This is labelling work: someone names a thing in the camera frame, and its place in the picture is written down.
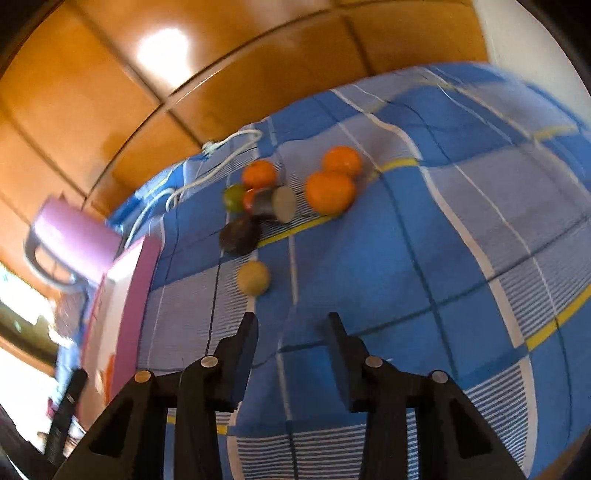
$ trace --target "yellow stripe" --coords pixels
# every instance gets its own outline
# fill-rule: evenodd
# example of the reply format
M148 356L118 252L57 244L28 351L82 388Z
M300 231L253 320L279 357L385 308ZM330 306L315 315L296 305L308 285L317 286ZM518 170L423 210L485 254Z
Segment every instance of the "yellow stripe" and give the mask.
M380 168L376 168L368 177L367 183L377 180L380 173L385 173L390 170L395 170L401 167L418 167L418 161L416 158L398 158L382 165Z
M591 285L587 286L587 288L584 289L583 292L577 298L575 298L568 307L558 314L556 317L558 325L563 326L575 313L579 311L585 302L589 300L589 297L591 297Z
M383 165L382 167L380 167L379 172L384 173L389 170L394 170L395 168L417 167L417 166L418 166L418 161L415 158L399 158L397 160L393 160L391 162L388 162L388 163L386 163L386 165ZM368 182L375 180L377 178L378 178L378 172L374 171L372 174L369 175ZM297 233L303 232L304 230L308 230L308 228L313 228L315 226L322 225L326 222L330 222L331 220L333 220L337 217L338 217L337 215L328 215L328 216L316 218L316 219L311 220L306 223L302 223L301 225L290 228L289 230L286 230L285 232L281 232L276 235L270 236L269 238L265 238L264 240L261 240L260 242L258 242L258 245L256 247L262 248L266 245L272 244L274 242L278 242L279 240L283 240L284 238L287 238L291 235L295 235Z
M578 131L578 128L575 125L555 125L553 127L538 130L537 132L534 132L532 136L535 140L541 142L544 140L549 140L556 135L563 135L574 131Z
M386 163L386 165L382 165L379 170L384 173L400 167L418 167L418 161L416 158L399 158Z
M557 330L556 322L554 319L546 325L544 325L540 330L538 330L535 334L529 337L525 344L527 345L527 349L532 351L537 346L540 346L544 343L550 335L552 335Z
M308 228L312 228L315 226L322 225L323 223L330 222L331 220L333 220L335 218L336 218L336 216L329 215L329 216L325 216L325 217L316 218L316 219L311 220L306 223L302 223L301 225L290 228L289 230L286 230L285 232L281 232L276 235L270 236L269 238L265 238L264 240L261 240L260 242L258 242L257 248L262 248L265 245L269 245L274 242L278 242L279 240L283 240L284 238L287 238L291 235L295 235L297 233L303 232L304 230L308 230Z
M168 415L166 417L166 422L170 423L171 425L177 424L177 417L175 415ZM216 430L218 435L227 435L228 434L228 425L216 425Z
M580 308L589 300L591 297L591 285L587 286L570 304L567 306L562 312L560 312L557 317L556 321L552 321L547 325L544 325L538 332L534 335L529 337L525 344L527 345L527 349L532 351L534 348L540 346L544 343L556 330L559 326L563 326L566 322L568 322L575 313L577 313Z

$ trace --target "metal screw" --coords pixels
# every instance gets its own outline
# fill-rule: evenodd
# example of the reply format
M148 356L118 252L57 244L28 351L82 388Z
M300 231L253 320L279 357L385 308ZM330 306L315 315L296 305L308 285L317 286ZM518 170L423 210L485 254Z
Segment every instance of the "metal screw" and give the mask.
M217 358L213 355L204 356L201 359L201 366L205 368L213 368L217 365Z
M152 374L150 372L148 372L147 370L142 370L134 375L134 380L137 383L146 383L151 376Z
M435 370L431 374L431 379L436 383L444 384L449 380L449 377L447 376L447 373L442 372L441 370Z
M371 368L379 368L383 364L384 364L384 361L378 356L370 355L369 357L367 357L365 359L365 365L367 365L368 367L371 367Z

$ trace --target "green lime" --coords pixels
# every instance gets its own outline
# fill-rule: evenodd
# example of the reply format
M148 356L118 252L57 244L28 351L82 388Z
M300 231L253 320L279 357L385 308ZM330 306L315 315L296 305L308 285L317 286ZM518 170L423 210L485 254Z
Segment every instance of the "green lime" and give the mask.
M246 187L241 183L229 186L223 192L223 204L228 212L241 213L244 211L242 199L246 193Z

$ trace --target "blue checkered cloth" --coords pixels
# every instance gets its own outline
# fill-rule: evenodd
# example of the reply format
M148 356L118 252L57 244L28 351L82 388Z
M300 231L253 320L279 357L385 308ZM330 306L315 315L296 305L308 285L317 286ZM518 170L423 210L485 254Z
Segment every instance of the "blue checkered cloth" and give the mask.
M225 479L356 479L366 417L345 410L323 336L328 312L403 371L450 373L527 476L591 423L591 137L548 94L485 64L416 67L314 95L247 128L264 136L139 234L164 243L138 368L177 371L211 354L245 311L260 333L240 408L218 417ZM245 136L162 172L113 218L218 165ZM365 171L351 209L321 218L303 185L349 145ZM296 192L286 226L249 257L223 255L221 201L269 158ZM236 287L270 269L257 299ZM418 477L413 411L409 478Z

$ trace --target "yellow ball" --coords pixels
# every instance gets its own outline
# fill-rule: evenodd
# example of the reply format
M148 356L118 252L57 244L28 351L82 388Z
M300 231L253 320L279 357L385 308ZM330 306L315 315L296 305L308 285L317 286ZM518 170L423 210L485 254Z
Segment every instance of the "yellow ball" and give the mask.
M267 291L271 282L269 269L263 262L250 261L238 270L236 283L244 295L258 297Z

